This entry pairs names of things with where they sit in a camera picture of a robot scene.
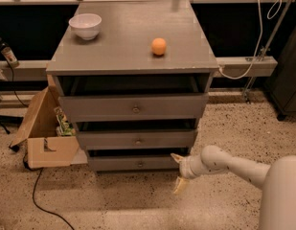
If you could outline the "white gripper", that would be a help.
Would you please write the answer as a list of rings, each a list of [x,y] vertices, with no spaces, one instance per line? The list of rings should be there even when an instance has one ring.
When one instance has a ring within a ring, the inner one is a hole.
[[[202,175],[202,161],[199,155],[181,156],[176,153],[171,154],[172,159],[179,164],[181,176],[175,181],[173,193],[180,194],[188,185],[188,179],[195,179]]]

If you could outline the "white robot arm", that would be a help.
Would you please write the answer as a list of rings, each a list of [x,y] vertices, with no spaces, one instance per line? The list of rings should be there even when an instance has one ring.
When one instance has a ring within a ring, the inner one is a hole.
[[[267,165],[207,146],[198,155],[171,157],[179,165],[175,194],[201,175],[233,173],[262,191],[259,230],[296,230],[296,155]]]

